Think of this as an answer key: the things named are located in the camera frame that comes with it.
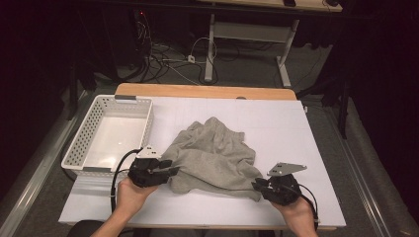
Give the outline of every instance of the gray floor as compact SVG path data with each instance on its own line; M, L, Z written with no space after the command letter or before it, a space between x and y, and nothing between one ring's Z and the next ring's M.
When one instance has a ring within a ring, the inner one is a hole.
M267 44L237 41L234 43L238 47L232 47L231 42L223 41L217 45L218 54L215 67L218 81L214 86L282 87L275 61L275 56L281 51L280 45L274 44L268 48ZM329 50L330 48L311 50L309 45L292 49L287 60L287 69L296 92L312 85ZM165 53L171 59L182 58L181 53L174 50ZM205 60L205 57L201 56L203 53L202 50L194 50L197 61ZM198 66L183 66L178 67L177 70L178 72L175 72L170 69L167 74L159 78L158 82L164 84L199 83L200 69ZM89 105L94 94L113 94L116 88L116 85L100 76L98 76L98 84L99 88L95 93L83 94L81 97L80 117L83 116L83 108ZM307 118L335 192L341 200L341 208L347 226L335 231L321 231L319 235L419 236L418 226L407 213L405 205L382 168L370 140L358 120L355 106L350 103L347 123L348 139L343 140L336 131L337 108L322 108L320 99L321 96L307 96L302 99L302 102L307 106ZM61 140L71 133L70 122L65 120L67 113L67 110L63 112L60 120L40 146L39 151L16 181L14 188L1 203L0 221L2 225L8 223L5 221L11 218L17 220L18 218L13 215L13 211L16 210L14 209L16 201L24 189L34 186L31 177L33 174L37 174L37 169L45 168L44 171L41 169L41 172L38 172L43 173L44 176L47 174L45 181L38 185L40 191L34 192L34 196L38 195L38 197L33 203L29 201L24 205L28 211L22 215L23 219L19 226L19 222L15 223L18 228L14 236L66 236L70 228L57 222L72 187L72 182L65 177L59 164L59 150L63 144ZM43 161L47 159L46 153L51 149L55 156L50 159L55 162L51 163L49 169L43 165ZM3 232L0 232L1 236L12 236L4 234L6 233L5 229L7 228L3 226ZM292 234L285 231L284 236L292 236Z

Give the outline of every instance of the white table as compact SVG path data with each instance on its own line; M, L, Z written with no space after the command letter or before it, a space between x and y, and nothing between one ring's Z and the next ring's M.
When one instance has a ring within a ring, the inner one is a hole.
M256 151L255 167L265 175L277 163L307 166L295 173L300 184L315 194L319 229L346 225L330 179L299 101L150 97L154 121L150 144L164 152L178 132L193 121L210 117L228 128L245 132L246 144ZM111 213L109 178L78 177L59 222L105 220ZM264 199L229 197L193 190L173 194L161 185L128 226L155 228L284 229L281 214Z

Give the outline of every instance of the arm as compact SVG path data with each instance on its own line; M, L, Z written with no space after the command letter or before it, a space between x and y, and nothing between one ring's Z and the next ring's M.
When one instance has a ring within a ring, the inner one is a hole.
M120 181L115 211L92 236L118 236L129 220L142 208L147 197L155 190L157 186L140 188L130 178Z
M271 204L283 215L287 226L297 237L317 237L311 207L302 197L287 206Z

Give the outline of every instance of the white plastic basket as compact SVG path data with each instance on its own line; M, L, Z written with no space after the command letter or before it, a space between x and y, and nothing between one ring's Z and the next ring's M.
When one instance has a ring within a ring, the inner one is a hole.
M146 98L97 96L61 167L78 176L113 176L126 153L147 145L152 108L152 101Z

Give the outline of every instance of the desk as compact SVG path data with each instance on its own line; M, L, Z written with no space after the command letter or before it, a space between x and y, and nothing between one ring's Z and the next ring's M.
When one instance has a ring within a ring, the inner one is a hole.
M321 12L341 12L340 5L336 7L328 6L323 0L299 0L295 1L295 7L287 7L282 0L200 0L202 2L210 2L212 4L237 4L256 7L283 8L290 10L309 10ZM213 68L213 40L214 38L239 39L239 40L259 40L269 42L284 43L284 50L281 56L277 56L278 69L280 77L285 88L290 88L291 81L285 66L287 56L293 43L293 38L298 27L299 20L294 19L293 24L289 27L272 27L272 26L256 26L250 24L225 23L215 20L212 14L209 22L209 52L206 64L205 80L212 80Z
M292 91L122 84L117 94L144 96L153 100L154 120L149 141L161 152L181 129L186 129L195 120L203 122L214 116L230 129L245 132L246 144L256 151L254 165L265 177L272 166L280 161L306 165L307 170L294 175L316 195L321 219L319 228L333 229L346 225L302 105ZM237 97L247 100L236 100ZM109 178L78 177L59 221L74 224L82 219L106 219L111 213L110 183ZM281 215L264 199L256 202L249 198L199 190L175 195L168 185L161 185L153 193L128 226L228 229L287 227Z

